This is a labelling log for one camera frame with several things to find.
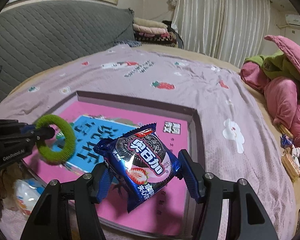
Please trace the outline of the green blanket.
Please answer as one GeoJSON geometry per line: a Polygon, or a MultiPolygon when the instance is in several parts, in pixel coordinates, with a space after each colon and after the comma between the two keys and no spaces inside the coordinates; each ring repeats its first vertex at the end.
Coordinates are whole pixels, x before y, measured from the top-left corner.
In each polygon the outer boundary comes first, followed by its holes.
{"type": "Polygon", "coordinates": [[[257,64],[271,80],[277,77],[287,77],[300,82],[300,66],[295,66],[281,50],[268,56],[256,55],[246,58],[244,63],[247,62],[257,64]]]}

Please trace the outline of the beige mesh drawstring bag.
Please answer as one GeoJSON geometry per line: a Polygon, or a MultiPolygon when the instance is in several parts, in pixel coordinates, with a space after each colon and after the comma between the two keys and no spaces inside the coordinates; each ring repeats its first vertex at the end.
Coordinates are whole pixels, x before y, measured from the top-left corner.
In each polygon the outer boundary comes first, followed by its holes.
{"type": "Polygon", "coordinates": [[[23,173],[17,163],[0,171],[0,220],[4,211],[18,211],[14,184],[23,178],[23,173]]]}

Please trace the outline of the pink strawberry print bedsheet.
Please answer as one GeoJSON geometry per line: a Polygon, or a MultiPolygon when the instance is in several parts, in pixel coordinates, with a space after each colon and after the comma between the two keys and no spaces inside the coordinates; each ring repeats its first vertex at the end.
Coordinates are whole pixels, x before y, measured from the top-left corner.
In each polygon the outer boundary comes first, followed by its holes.
{"type": "Polygon", "coordinates": [[[101,92],[197,110],[205,166],[221,179],[245,178],[264,205],[279,239],[296,224],[293,184],[280,147],[236,72],[157,52],[115,46],[48,72],[0,103],[0,119],[34,122],[70,93],[101,92]]]}

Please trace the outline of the stack of folded blankets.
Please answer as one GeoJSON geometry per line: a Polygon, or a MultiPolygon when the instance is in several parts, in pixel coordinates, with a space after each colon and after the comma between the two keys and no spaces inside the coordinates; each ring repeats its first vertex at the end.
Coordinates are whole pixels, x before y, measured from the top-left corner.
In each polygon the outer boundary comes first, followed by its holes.
{"type": "Polygon", "coordinates": [[[178,47],[178,39],[175,31],[163,22],[135,17],[133,19],[133,31],[134,38],[138,42],[166,47],[178,47]]]}

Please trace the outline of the white air conditioner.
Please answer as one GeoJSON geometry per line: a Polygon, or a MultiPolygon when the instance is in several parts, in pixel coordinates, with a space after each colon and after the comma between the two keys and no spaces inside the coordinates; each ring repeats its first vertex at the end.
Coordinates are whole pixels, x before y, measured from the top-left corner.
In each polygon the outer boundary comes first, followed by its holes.
{"type": "Polygon", "coordinates": [[[283,25],[276,25],[279,29],[283,28],[294,28],[298,27],[300,28],[300,15],[295,15],[295,14],[285,14],[285,21],[286,23],[283,25]]]}

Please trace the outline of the shallow grey cardboard box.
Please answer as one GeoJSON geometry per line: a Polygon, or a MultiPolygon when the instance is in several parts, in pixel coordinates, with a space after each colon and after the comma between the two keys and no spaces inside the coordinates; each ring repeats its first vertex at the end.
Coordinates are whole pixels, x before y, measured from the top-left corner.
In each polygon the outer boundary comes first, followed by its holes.
{"type": "Polygon", "coordinates": [[[49,113],[71,124],[76,150],[63,165],[50,165],[34,151],[24,159],[29,171],[41,181],[77,179],[102,162],[94,146],[104,138],[115,139],[137,127],[155,123],[157,138],[143,144],[143,135],[119,142],[117,159],[126,162],[125,173],[143,190],[149,183],[164,187],[133,211],[127,211],[128,194],[114,180],[110,191],[97,206],[102,224],[119,232],[147,238],[187,239],[191,237],[196,204],[184,181],[171,175],[173,154],[188,151],[194,161],[204,162],[202,127],[197,110],[153,100],[97,92],[77,91],[53,106],[49,113]]]}

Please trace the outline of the wrapped biscuit packet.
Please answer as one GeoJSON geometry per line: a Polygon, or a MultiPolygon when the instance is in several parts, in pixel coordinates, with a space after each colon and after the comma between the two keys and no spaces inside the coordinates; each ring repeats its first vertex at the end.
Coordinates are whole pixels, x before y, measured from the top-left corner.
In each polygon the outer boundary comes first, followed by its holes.
{"type": "MultiPolygon", "coordinates": [[[[278,127],[279,131],[281,132],[281,135],[286,134],[290,137],[290,139],[293,139],[292,133],[290,133],[290,131],[283,124],[278,124],[277,127],[278,127]]],[[[283,164],[286,172],[288,173],[290,179],[292,180],[292,182],[294,182],[300,177],[300,172],[299,172],[296,164],[294,164],[294,162],[293,162],[291,151],[292,151],[292,146],[289,148],[285,148],[285,149],[283,148],[283,154],[281,155],[281,161],[282,161],[282,164],[283,164]]]]}

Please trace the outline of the pink quilted duvet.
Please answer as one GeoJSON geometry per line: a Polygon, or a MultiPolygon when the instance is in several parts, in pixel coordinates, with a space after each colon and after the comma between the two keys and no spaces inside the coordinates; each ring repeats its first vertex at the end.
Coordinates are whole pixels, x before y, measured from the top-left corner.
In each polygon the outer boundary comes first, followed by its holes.
{"type": "MultiPolygon", "coordinates": [[[[267,35],[265,40],[274,42],[295,66],[300,66],[300,46],[284,36],[267,35]]],[[[287,78],[268,78],[259,66],[243,63],[241,79],[264,95],[269,115],[274,124],[283,124],[293,135],[293,142],[300,148],[300,82],[287,78]]]]}

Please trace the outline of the blue Oreo cookie packet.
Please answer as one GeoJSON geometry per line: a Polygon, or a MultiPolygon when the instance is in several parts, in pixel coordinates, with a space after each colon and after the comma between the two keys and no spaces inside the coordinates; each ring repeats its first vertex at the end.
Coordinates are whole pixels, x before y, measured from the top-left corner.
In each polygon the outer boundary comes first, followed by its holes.
{"type": "Polygon", "coordinates": [[[160,140],[156,130],[156,123],[147,124],[115,139],[101,139],[94,147],[128,193],[128,212],[180,175],[178,158],[160,140]]]}

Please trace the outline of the white striped curtain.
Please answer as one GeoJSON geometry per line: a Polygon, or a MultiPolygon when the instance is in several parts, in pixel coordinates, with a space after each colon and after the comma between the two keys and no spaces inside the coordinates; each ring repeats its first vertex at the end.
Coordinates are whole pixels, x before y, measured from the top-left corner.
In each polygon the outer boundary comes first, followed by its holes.
{"type": "Polygon", "coordinates": [[[184,49],[241,67],[262,51],[270,0],[175,0],[172,28],[184,49]]]}

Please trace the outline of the small blue snack wrapper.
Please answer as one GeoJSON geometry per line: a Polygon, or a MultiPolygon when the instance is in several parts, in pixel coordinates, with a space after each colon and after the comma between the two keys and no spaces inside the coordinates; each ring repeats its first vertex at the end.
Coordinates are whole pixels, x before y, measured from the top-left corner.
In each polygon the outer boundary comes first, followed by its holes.
{"type": "Polygon", "coordinates": [[[293,140],[286,134],[281,135],[280,137],[280,145],[282,148],[289,148],[293,145],[293,140]]]}

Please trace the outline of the blue white surprise egg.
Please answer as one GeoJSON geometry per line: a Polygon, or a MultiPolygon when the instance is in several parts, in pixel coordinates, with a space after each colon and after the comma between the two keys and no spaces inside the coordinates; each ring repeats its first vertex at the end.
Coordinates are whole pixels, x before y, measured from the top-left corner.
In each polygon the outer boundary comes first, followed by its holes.
{"type": "Polygon", "coordinates": [[[18,179],[14,182],[14,195],[18,209],[25,217],[29,217],[44,187],[35,179],[18,179]]]}

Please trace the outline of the grey quilted headboard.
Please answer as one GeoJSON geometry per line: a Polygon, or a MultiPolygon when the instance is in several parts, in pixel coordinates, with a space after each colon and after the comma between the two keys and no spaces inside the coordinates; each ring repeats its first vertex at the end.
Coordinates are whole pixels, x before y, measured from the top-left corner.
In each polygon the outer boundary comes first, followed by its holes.
{"type": "Polygon", "coordinates": [[[48,1],[0,13],[0,103],[44,70],[133,40],[134,11],[86,1],[48,1]]]}

